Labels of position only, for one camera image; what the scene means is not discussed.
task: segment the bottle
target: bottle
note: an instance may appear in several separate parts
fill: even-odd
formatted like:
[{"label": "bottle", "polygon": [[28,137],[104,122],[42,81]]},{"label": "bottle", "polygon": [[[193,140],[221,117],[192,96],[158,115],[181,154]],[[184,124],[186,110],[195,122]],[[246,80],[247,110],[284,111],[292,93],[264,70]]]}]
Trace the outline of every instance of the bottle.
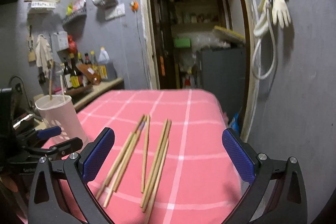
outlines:
[{"label": "bottle", "polygon": [[80,70],[76,67],[75,55],[70,53],[71,58],[71,83],[73,88],[78,88],[83,85],[83,75]]},{"label": "bottle", "polygon": [[86,52],[84,55],[85,55],[85,65],[89,65],[89,67],[91,67],[92,63],[89,59],[89,54]]},{"label": "bottle", "polygon": [[94,51],[91,51],[92,69],[95,73],[99,74],[98,62]]},{"label": "bottle", "polygon": [[102,81],[111,81],[116,78],[116,73],[109,54],[104,47],[100,48],[98,57],[99,74]]},{"label": "bottle", "polygon": [[[84,64],[84,61],[83,61],[83,59],[82,59],[82,54],[79,52],[78,53],[78,55],[77,55],[77,57],[78,57],[78,60],[77,60],[77,65],[76,65],[76,67],[77,68],[79,68],[78,67],[78,65],[82,65],[82,64]],[[82,77],[83,77],[83,86],[87,86],[88,85],[88,80],[87,80],[87,78],[86,78],[86,76],[82,73]]]},{"label": "bottle", "polygon": [[72,70],[69,67],[68,62],[64,59],[63,80],[67,90],[72,89],[71,72]]},{"label": "bottle", "polygon": [[84,64],[83,59],[82,59],[82,54],[80,52],[77,54],[77,58],[78,58],[78,63],[82,62],[82,64]]}]

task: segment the screw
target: screw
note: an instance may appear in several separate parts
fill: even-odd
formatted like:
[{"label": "screw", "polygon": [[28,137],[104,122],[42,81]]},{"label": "screw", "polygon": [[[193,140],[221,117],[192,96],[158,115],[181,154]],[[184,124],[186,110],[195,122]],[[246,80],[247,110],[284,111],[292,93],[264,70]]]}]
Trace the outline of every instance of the screw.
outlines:
[{"label": "screw", "polygon": [[289,160],[290,160],[290,161],[291,161],[291,163],[293,163],[293,164],[297,163],[297,159],[296,159],[296,158],[294,158],[294,157],[291,157]]},{"label": "screw", "polygon": [[260,160],[265,160],[265,159],[267,159],[267,156],[266,156],[264,153],[260,153],[260,154],[258,155],[258,158],[259,158]]},{"label": "screw", "polygon": [[46,160],[47,160],[47,157],[43,156],[42,158],[39,159],[39,162],[40,163],[44,163]]},{"label": "screw", "polygon": [[69,156],[69,158],[72,159],[72,160],[76,159],[77,157],[78,157],[78,153],[76,153],[76,152],[71,153],[70,156]]}]

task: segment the pink tablecloth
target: pink tablecloth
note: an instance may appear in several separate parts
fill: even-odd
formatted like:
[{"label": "pink tablecloth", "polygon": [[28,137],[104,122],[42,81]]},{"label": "pink tablecloth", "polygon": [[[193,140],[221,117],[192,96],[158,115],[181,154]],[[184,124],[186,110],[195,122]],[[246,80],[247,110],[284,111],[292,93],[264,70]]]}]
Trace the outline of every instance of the pink tablecloth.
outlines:
[{"label": "pink tablecloth", "polygon": [[[238,174],[222,146],[225,129],[218,101],[202,90],[110,91],[78,113],[85,132],[94,139],[104,127],[115,132],[115,145],[96,179],[88,183],[95,195],[130,131],[142,114],[151,115],[147,175],[163,121],[172,120],[169,147],[152,224],[221,223],[241,198]],[[106,212],[116,224],[141,224],[139,207],[144,133],[117,193]],[[104,203],[109,188],[99,199]],[[73,202],[73,213],[79,217]]]}]

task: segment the orange clip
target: orange clip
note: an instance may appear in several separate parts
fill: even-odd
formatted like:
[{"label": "orange clip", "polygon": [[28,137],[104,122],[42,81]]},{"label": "orange clip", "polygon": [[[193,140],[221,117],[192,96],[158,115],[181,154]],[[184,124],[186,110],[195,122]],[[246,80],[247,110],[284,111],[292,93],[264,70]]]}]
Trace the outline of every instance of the orange clip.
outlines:
[{"label": "orange clip", "polygon": [[133,12],[137,11],[139,9],[139,4],[136,0],[132,1],[130,4],[131,10]]}]

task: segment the red bag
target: red bag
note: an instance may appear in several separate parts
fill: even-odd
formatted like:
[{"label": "red bag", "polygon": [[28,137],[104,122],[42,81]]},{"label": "red bag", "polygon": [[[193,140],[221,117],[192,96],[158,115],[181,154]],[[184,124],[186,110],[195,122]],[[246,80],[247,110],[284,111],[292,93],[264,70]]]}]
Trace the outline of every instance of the red bag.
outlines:
[{"label": "red bag", "polygon": [[72,36],[68,35],[68,44],[69,44],[69,52],[76,54],[77,53],[77,44],[72,40]]}]

